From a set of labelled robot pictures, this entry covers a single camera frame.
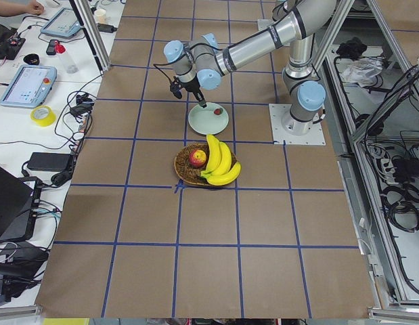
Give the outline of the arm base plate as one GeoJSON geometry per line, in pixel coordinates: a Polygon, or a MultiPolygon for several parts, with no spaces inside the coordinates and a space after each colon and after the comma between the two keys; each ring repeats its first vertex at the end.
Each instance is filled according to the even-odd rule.
{"type": "Polygon", "coordinates": [[[325,146],[326,141],[316,113],[312,121],[298,122],[290,115],[290,104],[270,104],[273,143],[278,145],[325,146]]]}

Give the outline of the person hand at desk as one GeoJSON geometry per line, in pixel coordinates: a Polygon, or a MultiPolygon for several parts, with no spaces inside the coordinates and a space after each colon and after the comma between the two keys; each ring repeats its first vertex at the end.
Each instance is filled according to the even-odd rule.
{"type": "Polygon", "coordinates": [[[44,13],[45,8],[37,0],[30,0],[25,6],[24,13],[39,16],[44,13]]]}

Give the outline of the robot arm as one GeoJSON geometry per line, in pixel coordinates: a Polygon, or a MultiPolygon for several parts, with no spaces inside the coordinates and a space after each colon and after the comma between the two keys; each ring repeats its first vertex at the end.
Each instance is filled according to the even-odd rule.
{"type": "Polygon", "coordinates": [[[276,72],[268,58],[276,50],[281,50],[287,60],[282,71],[287,91],[297,95],[294,88],[301,82],[317,87],[311,80],[314,34],[330,19],[335,7],[335,1],[278,1],[271,24],[223,49],[212,33],[188,43],[168,42],[164,56],[175,71],[171,92],[180,98],[185,89],[198,103],[188,114],[190,127],[202,135],[215,135],[227,127],[227,113],[221,106],[208,103],[202,92],[218,88],[222,78],[233,72],[241,74],[234,78],[233,86],[240,102],[252,102],[259,90],[268,95],[277,83],[264,74],[276,72]]]}

